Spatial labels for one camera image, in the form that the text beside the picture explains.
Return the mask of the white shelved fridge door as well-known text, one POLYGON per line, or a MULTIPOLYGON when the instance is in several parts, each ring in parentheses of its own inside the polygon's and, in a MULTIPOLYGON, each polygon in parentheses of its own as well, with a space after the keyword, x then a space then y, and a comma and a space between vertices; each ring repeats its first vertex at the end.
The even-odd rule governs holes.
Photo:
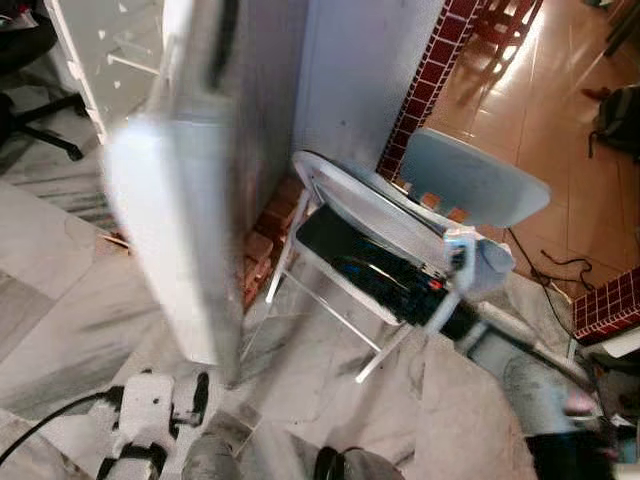
POLYGON ((163 55, 164 0, 44 0, 101 143, 145 104, 163 55))

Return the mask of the grey robot left leg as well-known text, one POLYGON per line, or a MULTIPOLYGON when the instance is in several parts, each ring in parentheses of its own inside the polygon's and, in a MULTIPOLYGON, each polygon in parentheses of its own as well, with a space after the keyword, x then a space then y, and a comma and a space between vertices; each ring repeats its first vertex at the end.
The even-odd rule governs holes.
POLYGON ((230 438, 205 431, 189 445, 180 480, 246 480, 238 453, 246 438, 230 438))

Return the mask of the grey robot leg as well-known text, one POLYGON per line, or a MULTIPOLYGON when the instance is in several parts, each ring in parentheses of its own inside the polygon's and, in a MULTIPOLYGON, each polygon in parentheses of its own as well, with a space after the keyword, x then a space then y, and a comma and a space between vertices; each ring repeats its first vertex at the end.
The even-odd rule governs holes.
POLYGON ((353 447, 339 452, 323 447, 317 453, 312 480, 404 480, 387 458, 353 447))
POLYGON ((189 445, 180 480, 246 480, 238 453, 246 438, 230 438, 205 431, 189 445))

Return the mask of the white metal folding chair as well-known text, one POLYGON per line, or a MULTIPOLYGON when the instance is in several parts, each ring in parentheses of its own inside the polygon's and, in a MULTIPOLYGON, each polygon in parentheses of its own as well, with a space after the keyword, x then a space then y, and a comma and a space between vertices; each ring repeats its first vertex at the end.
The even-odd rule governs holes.
MULTIPOLYGON (((298 259, 310 262, 352 300, 392 325, 396 329, 392 337, 378 343, 330 306, 321 294, 305 283, 298 284, 303 292, 315 298, 329 314, 374 349, 374 357, 357 375, 356 380, 362 383, 413 329, 420 328, 397 320, 383 305, 388 276, 396 274, 397 262, 410 262, 426 273, 448 275, 451 262, 445 250, 444 234, 466 225, 415 204, 406 193, 379 175, 356 172, 315 152, 294 152, 292 164, 303 191, 265 301, 269 305, 274 302, 280 284, 293 276, 289 261, 298 259)), ((506 279, 515 269, 511 250, 506 244, 480 236, 476 274, 506 279)))

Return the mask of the orange brick stack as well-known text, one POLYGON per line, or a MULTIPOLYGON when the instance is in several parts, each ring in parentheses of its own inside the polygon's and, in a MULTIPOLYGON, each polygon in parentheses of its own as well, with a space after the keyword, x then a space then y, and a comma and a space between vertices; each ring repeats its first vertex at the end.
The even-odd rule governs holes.
POLYGON ((297 175, 285 174, 259 219, 244 236, 242 266, 238 271, 244 308, 250 307, 270 282, 302 191, 297 175))

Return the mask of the grey robot right leg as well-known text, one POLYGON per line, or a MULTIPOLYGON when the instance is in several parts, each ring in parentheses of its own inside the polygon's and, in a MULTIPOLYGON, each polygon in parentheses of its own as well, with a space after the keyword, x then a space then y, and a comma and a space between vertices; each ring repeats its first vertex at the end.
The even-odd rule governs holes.
POLYGON ((404 480, 387 458, 353 447, 339 452, 323 447, 317 453, 312 480, 404 480))

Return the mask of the red tiled ledge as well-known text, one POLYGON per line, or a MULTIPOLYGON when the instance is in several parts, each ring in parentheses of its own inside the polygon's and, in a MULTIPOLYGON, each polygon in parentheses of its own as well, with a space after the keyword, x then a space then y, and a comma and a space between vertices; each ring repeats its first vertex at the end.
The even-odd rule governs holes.
POLYGON ((627 271, 571 303, 572 337, 594 346, 640 324, 640 269, 627 271))

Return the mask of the black bag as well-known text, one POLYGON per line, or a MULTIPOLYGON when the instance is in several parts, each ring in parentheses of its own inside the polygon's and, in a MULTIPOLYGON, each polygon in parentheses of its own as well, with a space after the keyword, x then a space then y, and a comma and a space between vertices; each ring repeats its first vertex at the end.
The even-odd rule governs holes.
POLYGON ((636 84, 609 90, 582 90, 599 102, 588 134, 588 156, 594 157, 596 142, 616 148, 635 160, 640 145, 640 87, 636 84))

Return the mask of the dark wooden chair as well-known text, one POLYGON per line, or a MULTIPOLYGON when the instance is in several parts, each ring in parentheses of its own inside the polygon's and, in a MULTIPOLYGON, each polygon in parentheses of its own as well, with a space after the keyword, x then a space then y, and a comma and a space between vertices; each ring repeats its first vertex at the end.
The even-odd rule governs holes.
POLYGON ((468 49, 493 52, 503 58, 531 36, 545 0, 483 0, 474 22, 468 49))

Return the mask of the black office chair base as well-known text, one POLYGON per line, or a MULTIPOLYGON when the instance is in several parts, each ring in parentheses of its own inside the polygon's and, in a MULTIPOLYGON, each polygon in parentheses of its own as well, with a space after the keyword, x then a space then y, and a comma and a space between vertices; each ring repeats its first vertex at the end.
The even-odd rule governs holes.
MULTIPOLYGON (((0 79, 14 76, 20 69, 28 67, 42 55, 47 54, 58 41, 58 35, 52 22, 45 15, 31 10, 29 12, 35 26, 23 29, 0 29, 0 79)), ((76 143, 64 140, 54 133, 41 131, 32 127, 36 120, 46 118, 61 110, 74 110, 79 116, 87 118, 87 106, 81 93, 69 93, 58 100, 46 102, 40 108, 18 111, 14 113, 12 97, 0 91, 0 147, 9 141, 15 132, 26 134, 35 140, 45 142, 46 145, 60 148, 72 161, 82 160, 84 157, 81 147, 76 143)))

